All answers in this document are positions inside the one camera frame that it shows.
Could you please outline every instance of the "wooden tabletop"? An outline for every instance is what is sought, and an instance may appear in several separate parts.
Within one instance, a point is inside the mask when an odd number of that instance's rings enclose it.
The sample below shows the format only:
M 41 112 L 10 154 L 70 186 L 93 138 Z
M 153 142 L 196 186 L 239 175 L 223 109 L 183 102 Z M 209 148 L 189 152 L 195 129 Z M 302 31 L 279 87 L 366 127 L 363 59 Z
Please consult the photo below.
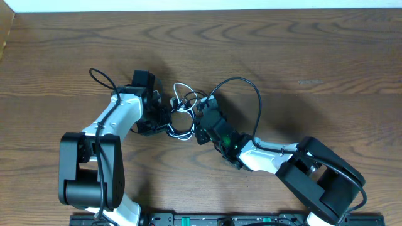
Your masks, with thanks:
M 17 14 L 0 63 L 0 225 L 67 225 L 57 198 L 60 138 L 109 104 L 134 70 L 210 92 L 234 76 L 263 98 L 257 137 L 315 136 L 360 171 L 367 205 L 387 225 L 402 215 L 402 9 Z M 229 121 L 250 133 L 256 94 L 222 86 Z M 186 116 L 174 116 L 173 123 Z M 177 213 L 305 210 L 275 175 L 231 168 L 211 143 L 128 134 L 125 192 Z

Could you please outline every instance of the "wooden table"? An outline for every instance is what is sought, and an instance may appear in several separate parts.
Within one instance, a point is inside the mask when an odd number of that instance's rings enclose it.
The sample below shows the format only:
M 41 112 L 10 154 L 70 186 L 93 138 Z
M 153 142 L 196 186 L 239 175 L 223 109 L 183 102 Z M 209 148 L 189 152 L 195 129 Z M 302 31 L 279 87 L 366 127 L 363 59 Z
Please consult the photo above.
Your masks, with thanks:
M 0 64 L 0 225 L 66 225 L 57 198 L 59 142 L 109 103 L 134 70 L 166 96 L 184 82 L 210 92 L 242 76 L 263 96 L 258 137 L 315 136 L 366 178 L 367 205 L 387 225 L 402 215 L 402 10 L 277 10 L 17 14 Z M 257 97 L 244 82 L 219 92 L 238 131 L 251 132 Z M 186 116 L 175 116 L 177 120 Z M 178 213 L 305 210 L 275 175 L 228 166 L 211 144 L 129 134 L 126 193 Z

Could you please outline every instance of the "robotic arm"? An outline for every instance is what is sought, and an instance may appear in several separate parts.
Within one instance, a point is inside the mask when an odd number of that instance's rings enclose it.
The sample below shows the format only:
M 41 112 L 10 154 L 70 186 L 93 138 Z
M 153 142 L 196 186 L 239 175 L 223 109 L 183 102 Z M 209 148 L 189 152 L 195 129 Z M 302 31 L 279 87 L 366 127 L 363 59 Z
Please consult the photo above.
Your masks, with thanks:
M 154 82 L 155 76 L 148 71 L 135 71 L 130 85 L 116 88 L 113 84 L 111 103 L 98 119 L 82 132 L 68 132 L 62 137 L 60 202 L 96 213 L 98 218 L 118 225 L 148 225 L 147 218 L 140 214 L 140 206 L 124 194 L 121 143 L 134 124 L 144 136 L 166 131 L 171 124 L 170 112 L 161 104 L 161 94 L 153 90 Z M 212 94 L 204 97 L 197 109 L 201 113 L 194 119 L 197 142 L 212 141 L 223 158 L 237 169 L 275 174 L 311 211 L 307 218 L 311 226 L 341 221 L 362 191 L 362 175 L 312 137 L 298 144 L 282 145 L 264 142 L 254 134 L 239 134 L 227 122 Z M 315 182 L 309 176 L 325 164 L 320 159 L 336 167 L 328 164 Z M 97 161 L 98 170 L 85 169 L 83 164 L 89 161 Z

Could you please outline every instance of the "white background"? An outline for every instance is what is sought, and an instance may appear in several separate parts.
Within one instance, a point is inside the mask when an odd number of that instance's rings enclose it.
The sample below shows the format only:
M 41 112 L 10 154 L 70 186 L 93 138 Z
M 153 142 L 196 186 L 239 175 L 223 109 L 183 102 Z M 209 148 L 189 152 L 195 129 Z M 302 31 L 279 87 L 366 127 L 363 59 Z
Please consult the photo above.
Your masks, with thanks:
M 402 0 L 5 0 L 16 13 L 225 9 L 402 8 Z

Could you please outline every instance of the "white wall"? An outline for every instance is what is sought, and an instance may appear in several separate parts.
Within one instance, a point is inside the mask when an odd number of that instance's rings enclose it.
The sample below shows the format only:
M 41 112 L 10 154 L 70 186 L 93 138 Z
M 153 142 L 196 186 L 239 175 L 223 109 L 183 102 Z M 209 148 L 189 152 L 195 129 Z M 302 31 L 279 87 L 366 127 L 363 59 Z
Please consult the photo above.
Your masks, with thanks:
M 16 13 L 223 9 L 402 8 L 402 0 L 5 0 Z

